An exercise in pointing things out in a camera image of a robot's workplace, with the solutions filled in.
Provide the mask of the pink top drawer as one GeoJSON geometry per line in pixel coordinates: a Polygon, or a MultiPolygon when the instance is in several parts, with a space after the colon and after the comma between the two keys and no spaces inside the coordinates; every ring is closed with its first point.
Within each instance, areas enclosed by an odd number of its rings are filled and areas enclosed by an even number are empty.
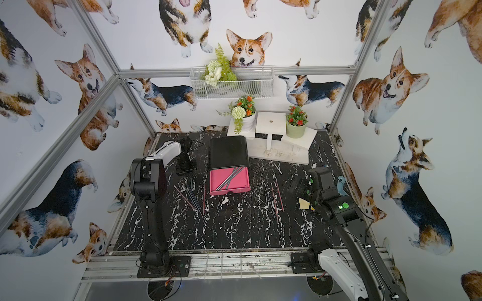
{"type": "Polygon", "coordinates": [[[245,193],[251,190],[248,167],[213,169],[209,176],[212,196],[245,193]]]}

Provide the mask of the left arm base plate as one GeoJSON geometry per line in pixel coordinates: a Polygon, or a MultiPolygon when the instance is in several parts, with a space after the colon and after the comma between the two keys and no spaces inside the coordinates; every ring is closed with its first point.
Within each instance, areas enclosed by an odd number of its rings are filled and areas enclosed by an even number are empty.
{"type": "Polygon", "coordinates": [[[174,256],[166,264],[154,265],[148,264],[145,258],[140,256],[137,278],[185,278],[189,275],[191,261],[189,256],[174,256]]]}

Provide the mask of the black drawer cabinet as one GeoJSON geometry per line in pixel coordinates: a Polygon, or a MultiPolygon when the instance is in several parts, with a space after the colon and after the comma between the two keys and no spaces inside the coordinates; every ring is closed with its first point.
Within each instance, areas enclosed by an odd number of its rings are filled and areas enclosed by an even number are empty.
{"type": "Polygon", "coordinates": [[[247,139],[244,136],[228,136],[210,140],[208,168],[226,169],[249,167],[247,139]]]}

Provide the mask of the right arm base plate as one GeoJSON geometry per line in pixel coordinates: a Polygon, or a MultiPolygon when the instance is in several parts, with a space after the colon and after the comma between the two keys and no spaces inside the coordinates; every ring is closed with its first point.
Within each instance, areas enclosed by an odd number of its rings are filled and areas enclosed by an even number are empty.
{"type": "Polygon", "coordinates": [[[324,272],[318,263],[318,257],[312,250],[302,253],[291,253],[290,259],[288,267],[292,268],[294,274],[324,272]]]}

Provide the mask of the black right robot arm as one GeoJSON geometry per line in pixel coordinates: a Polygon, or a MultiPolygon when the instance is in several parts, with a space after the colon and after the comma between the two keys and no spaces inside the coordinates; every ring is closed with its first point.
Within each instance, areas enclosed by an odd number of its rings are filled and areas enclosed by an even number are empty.
{"type": "Polygon", "coordinates": [[[309,203],[348,250],[355,269],[344,262],[335,247],[324,240],[304,253],[292,253],[293,273],[327,273],[350,300],[407,300],[370,238],[364,214],[352,197],[342,196],[325,167],[297,176],[288,187],[290,194],[309,203]]]}

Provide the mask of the green pencil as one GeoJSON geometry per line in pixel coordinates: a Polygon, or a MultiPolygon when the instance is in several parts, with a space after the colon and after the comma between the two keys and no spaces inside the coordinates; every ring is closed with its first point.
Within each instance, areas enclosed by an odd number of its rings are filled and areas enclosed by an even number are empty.
{"type": "Polygon", "coordinates": [[[232,180],[233,178],[235,178],[237,174],[238,174],[238,171],[234,171],[224,182],[222,182],[222,183],[217,187],[216,190],[219,191],[219,190],[222,190],[223,187],[228,186],[228,185],[230,184],[231,180],[232,180]]]}
{"type": "Polygon", "coordinates": [[[242,169],[243,169],[243,167],[235,168],[235,169],[233,170],[232,174],[231,174],[224,182],[222,182],[222,183],[218,186],[217,190],[223,189],[223,187],[228,186],[228,185],[230,184],[231,180],[232,180],[233,178],[235,178],[236,175],[242,171],[242,169]]]}
{"type": "Polygon", "coordinates": [[[236,175],[239,174],[239,173],[242,171],[243,168],[244,168],[244,167],[237,167],[237,168],[235,168],[235,169],[233,170],[232,174],[223,182],[223,184],[221,185],[221,188],[224,187],[224,186],[226,186],[226,185],[228,185],[228,184],[231,182],[231,180],[232,180],[233,178],[235,178],[236,175]]]}

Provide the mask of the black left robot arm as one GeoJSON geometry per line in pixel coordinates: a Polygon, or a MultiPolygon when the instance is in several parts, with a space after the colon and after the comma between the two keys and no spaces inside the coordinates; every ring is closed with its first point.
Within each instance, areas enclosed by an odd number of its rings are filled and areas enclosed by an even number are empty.
{"type": "Polygon", "coordinates": [[[165,167],[176,161],[181,174],[196,169],[189,158],[192,140],[184,138],[165,142],[151,155],[133,160],[131,164],[131,193],[143,211],[144,246],[139,257],[138,278],[186,277],[191,257],[169,255],[164,233],[162,202],[168,190],[165,167]]]}

